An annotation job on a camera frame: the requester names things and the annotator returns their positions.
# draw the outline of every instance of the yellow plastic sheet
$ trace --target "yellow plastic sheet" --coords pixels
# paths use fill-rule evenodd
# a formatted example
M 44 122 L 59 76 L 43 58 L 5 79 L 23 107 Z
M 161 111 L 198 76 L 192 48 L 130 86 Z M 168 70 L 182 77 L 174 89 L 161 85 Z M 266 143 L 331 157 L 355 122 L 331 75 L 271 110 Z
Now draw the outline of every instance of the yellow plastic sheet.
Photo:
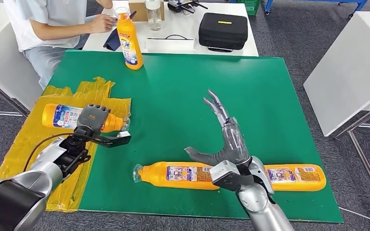
M 0 166 L 0 179 L 10 178 L 21 173 L 30 152 L 41 140 L 54 134 L 72 132 L 70 129 L 46 128 L 42 125 L 43 108 L 48 103 L 80 108 L 89 103 L 100 104 L 110 108 L 111 113 L 120 118 L 130 116 L 131 99 L 109 98 L 111 87 L 115 83 L 111 81 L 106 82 L 101 77 L 94 79 L 94 82 L 81 82 L 74 94 L 69 87 L 59 89 L 54 86 L 48 86 L 46 88 L 43 95 L 36 101 L 35 107 L 30 112 L 13 145 L 6 154 Z M 45 142 L 34 152 L 29 165 L 36 160 L 37 155 L 53 140 Z M 96 147 L 97 145 L 92 142 L 86 144 L 89 155 L 92 156 L 91 160 L 80 165 L 63 184 L 59 185 L 50 196 L 46 210 L 73 212 L 78 209 L 94 160 Z

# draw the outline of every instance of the white shirt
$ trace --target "white shirt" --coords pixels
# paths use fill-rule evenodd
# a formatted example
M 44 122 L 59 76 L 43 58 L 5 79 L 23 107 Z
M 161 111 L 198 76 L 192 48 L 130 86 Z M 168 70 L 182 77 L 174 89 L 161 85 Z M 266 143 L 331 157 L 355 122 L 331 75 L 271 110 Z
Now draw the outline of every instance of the white shirt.
M 50 26 L 83 24 L 87 0 L 3 0 L 18 42 L 19 51 L 37 46 L 74 48 L 79 36 L 43 41 L 33 32 L 29 19 Z

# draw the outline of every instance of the green tabletop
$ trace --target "green tabletop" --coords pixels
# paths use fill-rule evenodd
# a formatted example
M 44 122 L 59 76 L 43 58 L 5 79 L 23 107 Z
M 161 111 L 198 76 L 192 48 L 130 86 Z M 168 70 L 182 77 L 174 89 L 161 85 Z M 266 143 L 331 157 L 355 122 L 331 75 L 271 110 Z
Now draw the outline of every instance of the green tabletop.
M 184 148 L 214 153 L 221 128 L 203 103 L 213 90 L 237 118 L 251 155 L 266 164 L 322 167 L 282 58 L 144 54 L 128 69 L 119 52 L 68 51 L 50 85 L 69 86 L 100 76 L 116 82 L 111 97 L 132 98 L 128 145 L 99 146 L 79 210 L 174 216 L 247 218 L 235 194 L 134 183 L 132 168 L 159 161 L 192 161 Z M 292 220 L 343 222 L 330 184 L 318 192 L 276 192 Z

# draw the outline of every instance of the person's arm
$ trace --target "person's arm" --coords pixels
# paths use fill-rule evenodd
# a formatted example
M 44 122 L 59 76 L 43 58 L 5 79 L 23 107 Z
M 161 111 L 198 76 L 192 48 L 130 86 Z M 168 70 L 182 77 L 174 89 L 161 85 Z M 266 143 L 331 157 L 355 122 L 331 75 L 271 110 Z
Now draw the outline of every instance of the person's arm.
M 100 4 L 102 7 L 106 9 L 111 9 L 113 7 L 113 1 L 112 0 L 96 0 L 98 4 Z
M 74 36 L 103 33 L 113 28 L 115 19 L 106 15 L 97 15 L 92 22 L 74 26 L 50 26 L 30 19 L 33 31 L 41 40 L 67 39 Z

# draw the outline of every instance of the black zipper case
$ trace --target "black zipper case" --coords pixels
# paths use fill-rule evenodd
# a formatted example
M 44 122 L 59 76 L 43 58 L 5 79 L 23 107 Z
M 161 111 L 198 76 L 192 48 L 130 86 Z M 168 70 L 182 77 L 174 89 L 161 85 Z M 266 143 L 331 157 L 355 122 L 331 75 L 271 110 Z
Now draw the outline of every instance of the black zipper case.
M 198 34 L 200 45 L 209 50 L 241 50 L 248 39 L 248 19 L 237 15 L 205 13 Z

